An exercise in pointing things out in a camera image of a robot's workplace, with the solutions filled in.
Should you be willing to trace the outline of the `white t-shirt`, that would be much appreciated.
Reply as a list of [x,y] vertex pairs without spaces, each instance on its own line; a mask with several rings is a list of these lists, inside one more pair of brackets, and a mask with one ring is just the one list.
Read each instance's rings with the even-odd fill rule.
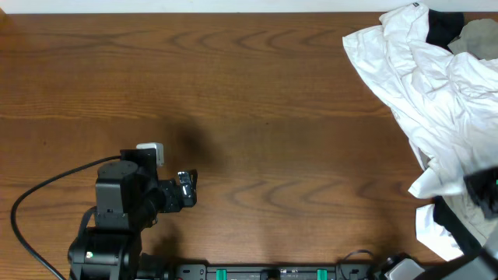
[[342,39],[424,170],[409,188],[416,198],[463,193],[464,175],[497,165],[497,61],[427,43],[429,12],[415,2]]

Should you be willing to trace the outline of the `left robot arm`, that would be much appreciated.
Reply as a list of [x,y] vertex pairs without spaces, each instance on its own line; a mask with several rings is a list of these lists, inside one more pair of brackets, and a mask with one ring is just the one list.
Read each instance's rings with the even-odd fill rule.
[[71,279],[172,279],[164,259],[142,252],[141,233],[160,213],[197,202],[196,170],[161,180],[162,161],[153,149],[124,149],[97,171],[96,206],[89,209],[68,249]]

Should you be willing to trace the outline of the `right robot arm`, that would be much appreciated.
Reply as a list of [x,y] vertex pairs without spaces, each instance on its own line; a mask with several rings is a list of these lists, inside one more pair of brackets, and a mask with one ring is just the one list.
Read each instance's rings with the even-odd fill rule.
[[446,262],[424,268],[407,255],[390,258],[372,279],[497,278],[497,168],[464,176],[466,192],[437,197],[416,210],[416,238]]

